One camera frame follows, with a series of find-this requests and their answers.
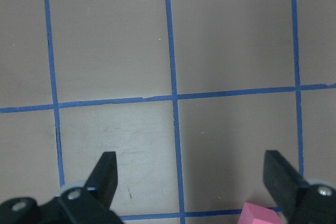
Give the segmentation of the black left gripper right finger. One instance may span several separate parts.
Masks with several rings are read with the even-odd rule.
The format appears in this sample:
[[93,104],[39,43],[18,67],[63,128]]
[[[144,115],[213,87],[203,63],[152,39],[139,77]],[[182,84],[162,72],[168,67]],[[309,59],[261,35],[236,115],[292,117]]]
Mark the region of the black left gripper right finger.
[[306,180],[277,150],[265,151],[263,182],[287,223],[335,223],[335,188]]

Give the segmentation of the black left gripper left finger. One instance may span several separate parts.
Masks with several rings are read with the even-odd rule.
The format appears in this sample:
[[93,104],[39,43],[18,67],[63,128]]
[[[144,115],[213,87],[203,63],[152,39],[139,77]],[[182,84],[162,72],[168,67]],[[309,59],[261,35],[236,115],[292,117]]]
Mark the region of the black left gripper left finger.
[[64,189],[38,205],[31,197],[1,203],[1,223],[123,223],[112,210],[118,185],[115,152],[104,152],[82,186]]

